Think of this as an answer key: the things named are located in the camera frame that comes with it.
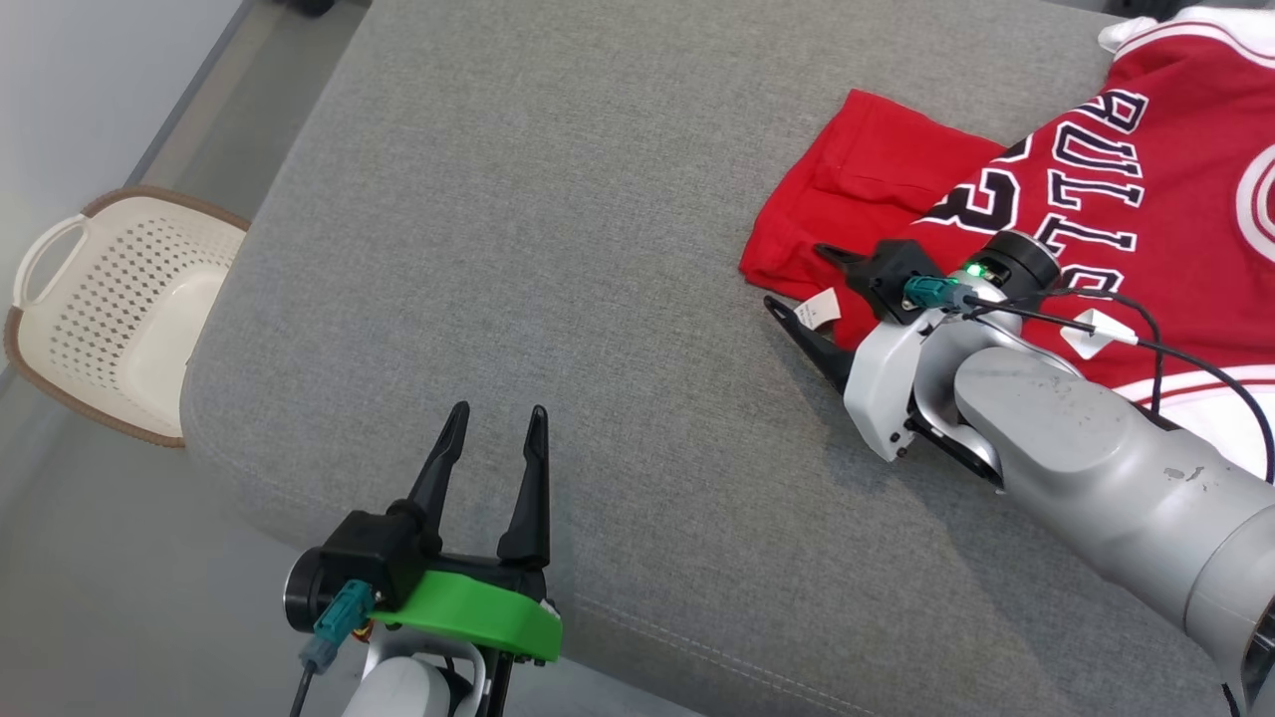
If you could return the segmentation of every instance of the green 3d-printed part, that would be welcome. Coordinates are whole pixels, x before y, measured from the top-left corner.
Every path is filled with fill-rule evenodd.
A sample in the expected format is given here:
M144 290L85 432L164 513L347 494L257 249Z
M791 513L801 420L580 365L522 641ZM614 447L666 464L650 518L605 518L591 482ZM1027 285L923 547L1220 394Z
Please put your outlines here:
M556 662L562 620L532 598L458 573L431 570L398 612L372 612L388 625Z

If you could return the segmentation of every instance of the gray sofa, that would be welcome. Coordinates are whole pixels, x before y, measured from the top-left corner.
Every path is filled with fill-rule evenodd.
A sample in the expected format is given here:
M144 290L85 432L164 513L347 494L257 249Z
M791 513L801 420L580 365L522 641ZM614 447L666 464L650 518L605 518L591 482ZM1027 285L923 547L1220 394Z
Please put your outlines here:
M566 654L709 716L1225 714L1172 626L937 450L885 464L736 272L850 88L1010 143L1111 18L1034 0L377 0L182 397L314 545L473 406L442 529L491 552L550 411Z

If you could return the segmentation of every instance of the floor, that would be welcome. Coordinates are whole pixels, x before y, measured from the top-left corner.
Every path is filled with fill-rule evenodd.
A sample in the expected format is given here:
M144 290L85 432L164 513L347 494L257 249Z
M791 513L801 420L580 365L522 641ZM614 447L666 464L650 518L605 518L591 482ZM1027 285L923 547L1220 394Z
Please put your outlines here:
M254 6L144 181L252 217L363 13ZM43 399L27 385L0 394ZM182 452L66 417L34 480L0 480L4 713L286 714L303 639L279 593L296 555L246 526ZM361 666L347 644L302 714L340 714ZM511 717L694 717L570 662L519 667L510 693Z

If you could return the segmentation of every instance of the teal connector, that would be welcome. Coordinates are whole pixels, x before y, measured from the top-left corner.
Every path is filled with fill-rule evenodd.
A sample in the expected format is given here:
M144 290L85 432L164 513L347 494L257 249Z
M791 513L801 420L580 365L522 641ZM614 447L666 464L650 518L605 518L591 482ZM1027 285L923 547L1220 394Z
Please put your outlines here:
M314 674L323 675L337 660L340 643L349 633L367 624L367 616L376 607L372 586L363 580L348 580L337 593L332 605L315 623L315 634L301 649L301 666L314 665Z
M946 277L912 277L903 285L903 296L922 309L974 309L966 301L974 296L974 290Z

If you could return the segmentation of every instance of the laundry basket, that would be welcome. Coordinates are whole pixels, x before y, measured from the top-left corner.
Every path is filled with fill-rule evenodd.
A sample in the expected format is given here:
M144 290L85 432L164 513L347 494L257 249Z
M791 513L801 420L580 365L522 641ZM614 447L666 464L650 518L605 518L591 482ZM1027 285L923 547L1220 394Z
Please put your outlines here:
M186 361L247 226L148 186L97 199L45 232L19 265L4 332L9 361L79 413L185 445L177 402ZM60 239L74 240L66 259L43 288L31 286Z

